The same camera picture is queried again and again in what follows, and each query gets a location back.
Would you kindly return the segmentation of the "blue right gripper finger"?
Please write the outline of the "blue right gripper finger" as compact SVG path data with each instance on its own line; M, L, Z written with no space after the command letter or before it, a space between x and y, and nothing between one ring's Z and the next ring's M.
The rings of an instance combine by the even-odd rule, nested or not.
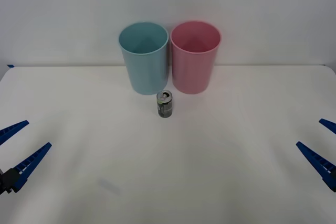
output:
M319 173L325 184L335 192L335 165L308 148L301 142L296 143L297 148L307 161Z
M330 131L336 131L336 123L328 121L326 119L320 119L319 123L323 126L325 126Z

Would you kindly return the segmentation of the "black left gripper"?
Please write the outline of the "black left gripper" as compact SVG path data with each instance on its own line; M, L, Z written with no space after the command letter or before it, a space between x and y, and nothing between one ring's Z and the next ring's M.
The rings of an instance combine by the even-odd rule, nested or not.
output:
M5 143L28 124L29 122L24 120L0 130L0 145ZM47 143L15 167L10 168L6 172L0 170L0 194L5 191L8 193L12 191L17 193L20 191L51 147L52 144Z

